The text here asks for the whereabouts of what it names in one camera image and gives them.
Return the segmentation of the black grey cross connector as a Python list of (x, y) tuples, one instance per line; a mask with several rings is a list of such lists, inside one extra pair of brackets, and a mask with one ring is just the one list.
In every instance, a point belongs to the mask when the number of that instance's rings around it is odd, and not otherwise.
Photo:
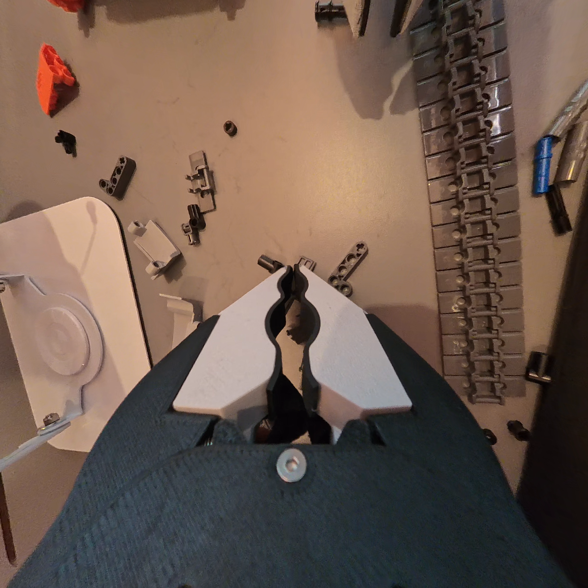
[(187, 207), (189, 220), (187, 223), (181, 224), (183, 234), (188, 239), (190, 246), (200, 244), (200, 232), (206, 227), (206, 222), (200, 207), (196, 204), (190, 204)]

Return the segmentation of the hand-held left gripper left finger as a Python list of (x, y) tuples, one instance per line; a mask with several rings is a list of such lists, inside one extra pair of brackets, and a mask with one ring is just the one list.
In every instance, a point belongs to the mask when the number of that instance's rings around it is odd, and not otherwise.
[(291, 292), (293, 269), (280, 268), (216, 317), (173, 401), (180, 413), (235, 423), (245, 436), (268, 415), (268, 384), (281, 361), (270, 317)]

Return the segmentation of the light grey curved block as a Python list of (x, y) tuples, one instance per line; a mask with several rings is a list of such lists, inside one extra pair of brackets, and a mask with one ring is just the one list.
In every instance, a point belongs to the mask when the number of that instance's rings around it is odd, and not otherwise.
[(159, 294), (166, 299), (167, 309), (173, 314), (173, 336), (171, 349), (175, 349), (192, 332), (194, 332), (201, 321), (202, 312), (197, 311), (193, 302), (179, 296)]

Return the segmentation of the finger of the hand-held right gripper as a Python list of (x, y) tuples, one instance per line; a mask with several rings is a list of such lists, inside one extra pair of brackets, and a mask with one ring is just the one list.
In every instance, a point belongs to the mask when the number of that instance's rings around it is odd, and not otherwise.
[(390, 36), (396, 38), (429, 21), (429, 1), (395, 1)]
[(365, 34), (371, 1), (345, 1), (345, 11), (354, 38)]

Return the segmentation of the black small block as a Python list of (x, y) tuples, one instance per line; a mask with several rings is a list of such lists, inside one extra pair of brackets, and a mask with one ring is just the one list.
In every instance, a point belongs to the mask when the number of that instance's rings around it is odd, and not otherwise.
[(552, 382), (553, 356), (545, 352), (533, 351), (529, 355), (525, 379), (541, 386)]

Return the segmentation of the blue pin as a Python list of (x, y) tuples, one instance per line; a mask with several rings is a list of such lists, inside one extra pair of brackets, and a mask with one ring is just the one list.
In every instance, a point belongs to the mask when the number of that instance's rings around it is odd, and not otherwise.
[(545, 135), (536, 143), (533, 158), (533, 195), (548, 192), (550, 186), (550, 167), (552, 163), (553, 136)]

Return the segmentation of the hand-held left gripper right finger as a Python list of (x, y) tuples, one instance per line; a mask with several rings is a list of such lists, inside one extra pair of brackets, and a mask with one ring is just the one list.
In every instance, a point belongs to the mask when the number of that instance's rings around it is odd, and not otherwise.
[(340, 435), (354, 420), (408, 412), (413, 404), (363, 309), (304, 266), (301, 308), (312, 319), (302, 363), (305, 407)]

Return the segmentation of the grey tube connector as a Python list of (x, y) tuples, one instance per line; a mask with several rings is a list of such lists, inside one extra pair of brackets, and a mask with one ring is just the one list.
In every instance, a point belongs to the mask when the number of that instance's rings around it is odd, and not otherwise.
[(553, 183), (569, 185), (578, 180), (587, 154), (587, 121), (577, 122), (566, 134)]
[(556, 115), (546, 131), (546, 136), (551, 136), (558, 141), (565, 136), (568, 130), (575, 124), (587, 107), (587, 79), (569, 99), (567, 104)]

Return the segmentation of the grey bent liftarm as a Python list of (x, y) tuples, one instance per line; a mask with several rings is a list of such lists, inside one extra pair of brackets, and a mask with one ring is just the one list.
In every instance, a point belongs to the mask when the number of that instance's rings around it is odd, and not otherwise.
[(355, 243), (343, 259), (338, 263), (337, 267), (329, 275), (327, 283), (342, 295), (350, 298), (353, 294), (353, 287), (349, 282), (349, 276), (364, 260), (368, 253), (368, 246), (364, 241)]

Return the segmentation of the light grey curved panel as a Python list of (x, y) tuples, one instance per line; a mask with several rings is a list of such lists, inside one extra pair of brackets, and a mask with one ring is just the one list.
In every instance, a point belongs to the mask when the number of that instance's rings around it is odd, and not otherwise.
[(134, 235), (134, 244), (148, 259), (145, 271), (153, 281), (182, 255), (163, 229), (152, 220), (147, 224), (135, 220), (129, 224), (128, 232)]

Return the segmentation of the single grey track link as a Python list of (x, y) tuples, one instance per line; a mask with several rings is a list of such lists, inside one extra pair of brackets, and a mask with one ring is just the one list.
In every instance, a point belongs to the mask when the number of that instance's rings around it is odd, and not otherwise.
[(196, 204), (202, 213), (217, 209), (216, 187), (213, 172), (210, 170), (204, 151), (196, 151), (189, 155), (190, 173), (186, 180), (190, 182), (188, 191), (195, 197)]

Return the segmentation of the white lamp base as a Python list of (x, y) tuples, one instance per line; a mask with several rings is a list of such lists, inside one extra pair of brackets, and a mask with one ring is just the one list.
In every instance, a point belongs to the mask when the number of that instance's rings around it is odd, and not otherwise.
[(113, 210), (83, 197), (3, 222), (1, 291), (37, 428), (1, 472), (44, 443), (89, 452), (151, 369)]

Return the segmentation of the black long pin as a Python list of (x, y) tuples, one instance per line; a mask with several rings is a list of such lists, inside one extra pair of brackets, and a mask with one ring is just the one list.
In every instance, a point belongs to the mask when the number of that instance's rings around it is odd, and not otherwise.
[(545, 196), (555, 235), (562, 236), (571, 232), (572, 227), (563, 201), (561, 188), (554, 183), (549, 186)]

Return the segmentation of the dark grey angled beam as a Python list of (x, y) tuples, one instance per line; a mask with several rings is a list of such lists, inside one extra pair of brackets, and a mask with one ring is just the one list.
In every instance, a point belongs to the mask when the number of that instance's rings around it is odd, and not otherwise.
[(136, 170), (136, 162), (126, 156), (117, 158), (113, 172), (107, 179), (100, 179), (98, 186), (107, 195), (121, 201)]

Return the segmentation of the orange wedge block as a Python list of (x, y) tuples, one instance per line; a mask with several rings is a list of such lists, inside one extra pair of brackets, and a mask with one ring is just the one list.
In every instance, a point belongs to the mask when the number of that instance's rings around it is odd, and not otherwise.
[(58, 103), (57, 86), (73, 87), (75, 84), (76, 78), (56, 49), (43, 43), (40, 47), (35, 82), (41, 110), (50, 116)]

